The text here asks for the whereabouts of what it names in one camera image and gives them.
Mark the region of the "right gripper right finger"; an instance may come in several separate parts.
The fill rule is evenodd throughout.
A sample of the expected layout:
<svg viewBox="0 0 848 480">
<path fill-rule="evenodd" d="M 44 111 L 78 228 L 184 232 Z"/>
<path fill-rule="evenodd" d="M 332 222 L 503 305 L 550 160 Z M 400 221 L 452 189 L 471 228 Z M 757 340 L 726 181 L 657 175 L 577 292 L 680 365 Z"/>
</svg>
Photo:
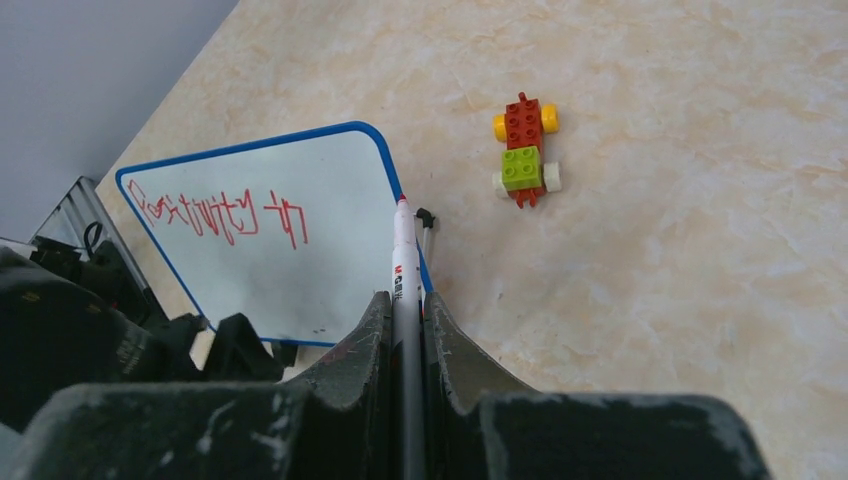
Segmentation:
<svg viewBox="0 0 848 480">
<path fill-rule="evenodd" d="M 437 479 L 768 479 L 744 419 L 706 395 L 551 393 L 503 368 L 425 300 Z"/>
</svg>

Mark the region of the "blue framed whiteboard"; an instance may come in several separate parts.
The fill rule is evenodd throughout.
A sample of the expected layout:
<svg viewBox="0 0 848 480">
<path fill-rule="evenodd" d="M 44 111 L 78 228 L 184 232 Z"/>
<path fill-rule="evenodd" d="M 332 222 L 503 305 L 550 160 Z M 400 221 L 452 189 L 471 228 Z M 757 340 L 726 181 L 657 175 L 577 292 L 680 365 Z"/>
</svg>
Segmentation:
<svg viewBox="0 0 848 480">
<path fill-rule="evenodd" d="M 389 146 L 351 121 L 119 169 L 117 187 L 214 330 L 331 346 L 392 294 L 403 190 Z"/>
</svg>

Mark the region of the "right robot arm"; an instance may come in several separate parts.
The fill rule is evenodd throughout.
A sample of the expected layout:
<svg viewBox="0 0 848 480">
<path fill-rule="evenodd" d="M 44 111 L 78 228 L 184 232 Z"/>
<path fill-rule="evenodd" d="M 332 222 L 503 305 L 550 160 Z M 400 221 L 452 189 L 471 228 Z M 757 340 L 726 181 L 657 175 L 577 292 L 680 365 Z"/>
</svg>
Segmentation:
<svg viewBox="0 0 848 480">
<path fill-rule="evenodd" d="M 390 300 L 290 381 L 243 315 L 203 368 L 202 317 L 138 325 L 94 292 L 1 251 L 5 479 L 398 479 Z M 423 479 L 767 479 L 753 433 L 702 395 L 542 393 L 423 311 Z"/>
</svg>

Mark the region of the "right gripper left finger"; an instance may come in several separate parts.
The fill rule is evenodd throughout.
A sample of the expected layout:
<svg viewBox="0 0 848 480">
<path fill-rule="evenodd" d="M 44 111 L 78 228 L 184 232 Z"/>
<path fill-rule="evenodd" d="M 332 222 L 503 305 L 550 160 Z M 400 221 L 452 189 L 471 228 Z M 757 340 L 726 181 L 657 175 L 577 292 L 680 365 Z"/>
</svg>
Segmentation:
<svg viewBox="0 0 848 480">
<path fill-rule="evenodd" d="M 37 413 L 9 479 L 389 479 L 391 300 L 284 383 L 80 384 Z"/>
</svg>

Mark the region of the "white whiteboard marker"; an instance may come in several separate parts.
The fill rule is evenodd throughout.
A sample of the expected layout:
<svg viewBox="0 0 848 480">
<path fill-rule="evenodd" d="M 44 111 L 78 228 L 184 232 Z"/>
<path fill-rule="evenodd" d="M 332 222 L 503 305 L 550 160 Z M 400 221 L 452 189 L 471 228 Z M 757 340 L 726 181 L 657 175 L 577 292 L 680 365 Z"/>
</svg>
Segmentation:
<svg viewBox="0 0 848 480">
<path fill-rule="evenodd" d="M 419 303 L 419 252 L 415 216 L 404 195 L 394 215 L 392 343 L 397 390 L 396 447 L 401 479 L 426 477 Z"/>
</svg>

